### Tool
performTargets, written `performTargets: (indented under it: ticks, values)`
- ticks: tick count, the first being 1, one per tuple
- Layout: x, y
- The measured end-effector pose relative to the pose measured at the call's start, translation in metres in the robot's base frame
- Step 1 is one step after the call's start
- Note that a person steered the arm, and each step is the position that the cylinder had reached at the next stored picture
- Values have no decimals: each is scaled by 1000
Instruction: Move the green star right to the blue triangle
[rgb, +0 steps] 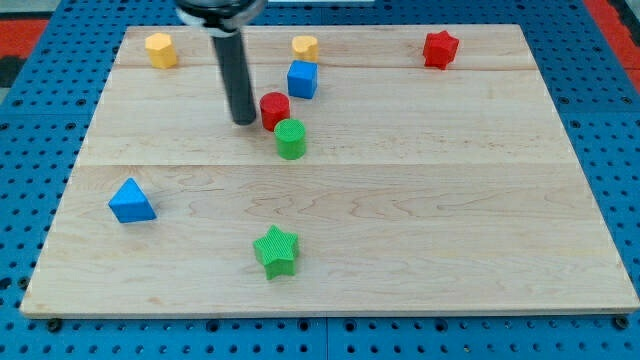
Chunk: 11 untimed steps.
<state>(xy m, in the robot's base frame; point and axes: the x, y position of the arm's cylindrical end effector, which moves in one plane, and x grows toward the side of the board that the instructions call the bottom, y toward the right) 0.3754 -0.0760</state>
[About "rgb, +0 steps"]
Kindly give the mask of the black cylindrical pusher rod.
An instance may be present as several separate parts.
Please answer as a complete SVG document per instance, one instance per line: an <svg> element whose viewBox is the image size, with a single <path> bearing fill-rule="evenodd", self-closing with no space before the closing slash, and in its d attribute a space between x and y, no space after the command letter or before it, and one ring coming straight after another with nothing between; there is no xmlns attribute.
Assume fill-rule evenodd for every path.
<svg viewBox="0 0 640 360"><path fill-rule="evenodd" d="M212 38L232 121L239 126L256 120L255 98L241 31Z"/></svg>

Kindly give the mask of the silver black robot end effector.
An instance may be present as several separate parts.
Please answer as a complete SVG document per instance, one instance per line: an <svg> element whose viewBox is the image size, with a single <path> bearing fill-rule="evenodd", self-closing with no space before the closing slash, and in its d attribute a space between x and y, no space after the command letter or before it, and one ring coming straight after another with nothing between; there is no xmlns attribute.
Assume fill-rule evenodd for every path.
<svg viewBox="0 0 640 360"><path fill-rule="evenodd" d="M175 0L176 13L186 25L211 36L232 36L260 15L267 0Z"/></svg>

